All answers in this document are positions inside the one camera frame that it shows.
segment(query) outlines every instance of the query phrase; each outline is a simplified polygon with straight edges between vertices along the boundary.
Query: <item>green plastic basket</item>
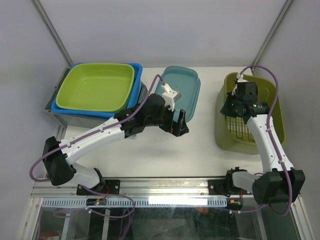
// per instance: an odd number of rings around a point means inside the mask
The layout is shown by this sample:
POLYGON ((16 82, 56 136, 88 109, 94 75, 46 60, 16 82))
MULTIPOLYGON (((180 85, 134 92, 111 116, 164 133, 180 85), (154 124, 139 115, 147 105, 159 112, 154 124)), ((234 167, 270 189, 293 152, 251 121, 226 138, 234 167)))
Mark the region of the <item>green plastic basket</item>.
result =
MULTIPOLYGON (((236 76, 237 73, 233 72, 225 77, 223 87, 216 98, 215 140, 217 145, 224 150, 251 155, 259 154, 254 137, 242 118, 226 117, 220 113, 226 101, 227 92, 231 92, 235 87, 234 79, 236 76)), ((276 94, 274 84, 265 78, 250 75, 243 75, 243 79, 256 83, 258 88, 258 101, 267 102, 269 106, 272 105, 276 94)), ((275 132, 280 143, 283 145, 286 140, 286 135, 279 99, 272 112, 272 117, 275 132)))
POLYGON ((128 64, 83 63, 65 77, 56 97, 62 109, 115 113, 127 107, 135 70, 128 64))

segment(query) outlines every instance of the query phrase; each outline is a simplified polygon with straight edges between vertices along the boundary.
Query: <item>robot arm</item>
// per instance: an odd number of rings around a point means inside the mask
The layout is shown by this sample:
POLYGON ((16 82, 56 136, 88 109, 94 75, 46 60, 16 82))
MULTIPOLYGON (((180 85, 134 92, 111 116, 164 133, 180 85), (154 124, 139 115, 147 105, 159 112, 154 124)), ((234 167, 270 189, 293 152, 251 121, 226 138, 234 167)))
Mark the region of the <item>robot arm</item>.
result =
POLYGON ((255 82, 237 81, 232 92, 227 93, 226 102, 220 111, 223 115, 232 118, 241 117, 253 135, 260 153, 263 175, 257 176, 246 170, 231 169, 227 171, 222 192, 233 193, 236 189, 244 189, 253 194, 258 204, 273 204, 288 202, 288 184, 281 163, 289 173, 292 185, 292 201, 295 201, 305 175, 302 170, 295 170, 293 164, 285 154, 276 134, 273 119, 267 128, 269 107, 266 102, 258 102, 258 88, 255 82), (282 159, 278 158, 276 148, 282 159))
POLYGON ((178 122, 173 120, 174 103, 181 96, 180 93, 173 91, 167 84, 163 89, 163 97, 151 94, 142 108, 128 121, 123 122, 135 112, 139 104, 121 110, 113 118, 78 136, 61 141, 57 141, 54 136, 48 138, 45 141, 43 154, 67 145, 43 160, 52 185, 59 186, 69 182, 101 192, 105 185, 104 178, 97 168, 90 169, 76 163, 82 156, 104 144, 142 133, 145 127, 156 126, 176 137, 188 133, 184 110, 180 110, 178 122))

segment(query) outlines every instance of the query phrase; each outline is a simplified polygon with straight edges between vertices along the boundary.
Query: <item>purple cable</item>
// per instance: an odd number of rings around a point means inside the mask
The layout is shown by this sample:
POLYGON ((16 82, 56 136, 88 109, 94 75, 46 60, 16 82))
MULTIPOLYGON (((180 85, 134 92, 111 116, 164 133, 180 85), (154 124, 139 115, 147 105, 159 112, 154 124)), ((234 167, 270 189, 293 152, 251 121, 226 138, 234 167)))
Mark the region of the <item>purple cable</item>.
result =
POLYGON ((129 211, 127 214, 125 215, 122 215, 122 216, 111 216, 111 215, 106 215, 106 214, 103 214, 101 212, 98 212, 98 211, 95 211, 91 208, 88 207, 88 209, 90 209, 93 213, 95 214, 98 214, 100 216, 103 216, 103 217, 107 217, 107 218, 112 218, 112 219, 123 219, 127 216, 129 216, 130 214, 132 214, 136 208, 136 203, 135 201, 129 197, 129 196, 126 196, 126 195, 122 195, 122 194, 110 194, 110 193, 101 193, 101 192, 97 192, 97 191, 92 191, 90 188, 87 188, 86 186, 82 186, 85 190, 87 190, 88 192, 92 193, 92 194, 97 194, 97 195, 103 195, 103 196, 107 196, 107 197, 120 197, 120 198, 124 198, 124 199, 128 199, 130 200, 130 202, 132 202, 133 204, 133 207, 132 207, 132 210, 129 211))
MULTIPOLYGON (((151 94, 151 91, 152 91, 152 89, 153 89, 153 87, 154 87, 154 85, 155 85, 155 83, 156 83, 157 78, 159 78, 160 81, 162 82, 162 84, 164 85, 164 80, 162 79, 162 77, 161 77, 159 74, 155 75, 155 77, 154 77, 154 79, 153 79, 153 81, 152 81, 152 83, 151 83, 151 86, 150 86, 150 88, 149 88, 149 90, 148 90, 148 92, 147 92, 147 94, 146 94, 146 97, 143 99, 143 101, 141 102, 141 104, 136 108, 136 110, 135 110, 130 116, 128 116, 127 118, 125 118, 125 119, 123 119, 123 120, 121 120, 121 121, 119 121, 119 122, 112 123, 112 124, 110 124, 110 125, 108 125, 108 126, 104 126, 104 127, 102 128, 102 130, 104 131, 104 130, 106 130, 106 129, 113 128, 114 126, 123 124, 123 123, 129 121, 130 119, 132 119, 132 118, 140 111, 140 109, 143 107, 143 105, 144 105, 145 102, 147 101, 147 99, 148 99, 149 95, 151 94)), ((95 130, 95 131, 92 131, 92 132, 89 132, 89 133, 87 133, 86 135, 83 135, 82 137, 79 137, 79 138, 71 141, 70 144, 71 144, 71 145, 72 145, 72 144, 75 144, 75 143, 77 143, 77 142, 79 142, 79 141, 81 141, 81 140, 83 140, 83 139, 85 139, 85 138, 88 138, 88 137, 90 137, 90 136, 92 136, 92 135, 94 135, 94 134, 97 134, 97 133, 99 133, 99 132, 100 132, 100 129, 95 130)), ((66 148, 66 147, 67 147, 67 145, 65 144, 65 145, 63 145, 63 146, 60 146, 60 147, 58 147, 58 148, 55 148, 54 150, 47 152, 45 155, 43 155, 43 156, 40 157, 37 161, 35 161, 35 163, 31 166, 30 171, 29 171, 29 176, 30 176, 30 178, 31 178, 33 181, 35 181, 35 182, 46 182, 46 181, 49 181, 49 178, 44 178, 44 179, 35 178, 35 177, 34 177, 34 174, 33 174, 33 171, 34 171, 35 167, 36 167, 43 159, 45 159, 46 157, 50 156, 51 154, 53 154, 53 153, 55 153, 55 152, 57 152, 57 151, 59 151, 59 150, 62 150, 62 149, 64 149, 64 148, 66 148)))
POLYGON ((159 75, 159 79, 160 79, 160 82, 162 83, 162 85, 164 86, 166 83, 165 83, 165 81, 163 80, 162 76, 159 75))
POLYGON ((119 238, 118 240, 124 240, 124 239, 125 239, 125 237, 126 237, 126 235, 127 235, 128 231, 129 231, 129 229, 130 229, 130 226, 131 226, 131 224, 132 224, 133 219, 134 219, 134 213, 132 213, 132 215, 131 215, 131 216, 129 216, 129 222, 128 222, 128 225, 127 225, 127 227, 126 227, 126 229, 125 229, 125 231, 124 231, 123 235, 122 235, 122 236, 121 236, 121 238, 119 238))
MULTIPOLYGON (((128 209, 128 208, 126 208, 125 210, 123 210, 122 215, 124 215, 124 214, 126 213, 127 209, 128 209)), ((123 219, 123 218, 121 218, 120 231, 119 231, 119 237, 118 237, 118 239, 120 239, 120 237, 121 237, 121 233, 122 233, 122 226, 123 226, 123 224, 124 224, 124 219, 123 219)))
MULTIPOLYGON (((274 75, 274 73, 273 73, 272 71, 270 71, 268 68, 266 68, 266 67, 264 67, 264 66, 261 66, 261 65, 249 65, 249 66, 245 67, 245 68, 239 73, 239 75, 241 76, 241 75, 245 72, 245 70, 247 70, 247 69, 249 69, 249 68, 260 68, 260 69, 263 69, 263 70, 267 71, 267 72, 273 77, 273 79, 274 79, 274 82, 275 82, 275 96, 274 96, 274 100, 273 100, 273 103, 272 103, 272 105, 271 105, 270 111, 269 111, 269 113, 268 113, 268 117, 267 117, 267 119, 266 119, 266 127, 267 127, 268 129, 270 129, 270 119, 271 119, 271 115, 272 115, 272 112, 273 112, 273 110, 274 110, 274 108, 275 108, 275 106, 276 106, 276 103, 277 103, 277 100, 278 100, 278 97, 279 97, 279 83, 278 83, 277 77, 274 75)), ((283 158, 282 158, 282 155, 281 155, 281 153, 280 153, 279 148, 277 147, 275 138, 274 138, 274 136, 273 136, 273 134, 272 134, 272 132, 271 132, 270 130, 268 131, 268 133, 269 133, 269 136, 270 136, 272 145, 273 145, 273 147, 274 147, 274 149, 275 149, 276 155, 278 156, 279 160, 281 161, 283 158)), ((288 193, 289 193, 289 194, 288 194, 288 195, 289 195, 289 197, 288 197, 288 205, 287 205, 287 207, 286 207, 286 209, 285 209, 285 211, 284 211, 283 213, 277 212, 273 207, 271 207, 271 208, 272 208, 272 210, 273 210, 276 214, 278 214, 278 215, 280 215, 280 216, 285 216, 285 215, 287 215, 287 214, 289 213, 289 211, 290 211, 293 194, 292 194, 292 185, 291 185, 289 173, 288 173, 288 171, 287 171, 287 169, 286 169, 286 165, 285 165, 283 162, 281 162, 281 167, 282 167, 282 169, 283 169, 283 171, 284 171, 284 174, 285 174, 285 177, 286 177, 286 181, 287 181, 287 184, 288 184, 288 193)))

